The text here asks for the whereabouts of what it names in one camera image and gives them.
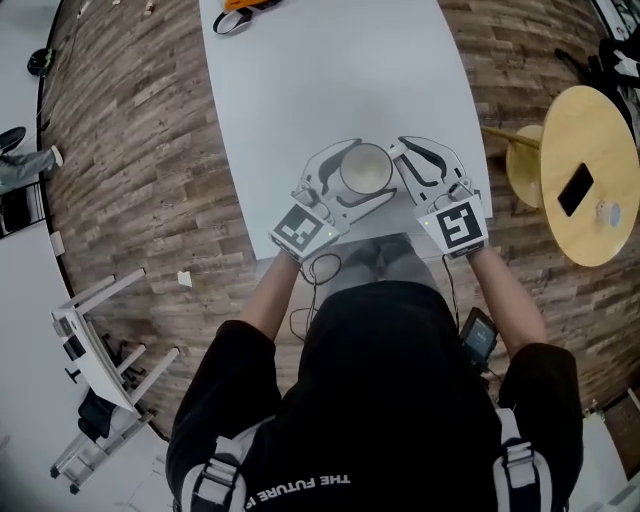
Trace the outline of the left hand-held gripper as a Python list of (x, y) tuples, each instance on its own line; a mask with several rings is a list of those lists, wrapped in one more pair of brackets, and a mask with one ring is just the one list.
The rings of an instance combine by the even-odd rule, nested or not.
[(307, 162), (285, 215), (269, 232), (270, 240), (295, 261), (306, 261), (336, 243), (350, 231), (350, 225), (395, 197), (396, 188), (381, 189), (353, 201), (338, 196), (347, 190), (342, 162), (361, 144), (360, 138), (339, 141)]

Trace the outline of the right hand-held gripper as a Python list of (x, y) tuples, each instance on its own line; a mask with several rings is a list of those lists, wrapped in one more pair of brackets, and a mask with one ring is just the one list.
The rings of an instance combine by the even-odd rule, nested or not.
[[(488, 230), (482, 202), (471, 180), (462, 179), (466, 171), (456, 153), (428, 138), (398, 141), (406, 149), (390, 149), (389, 157), (416, 205), (416, 220), (441, 253), (458, 258), (483, 248)], [(445, 185), (451, 186), (436, 198), (436, 186)]]

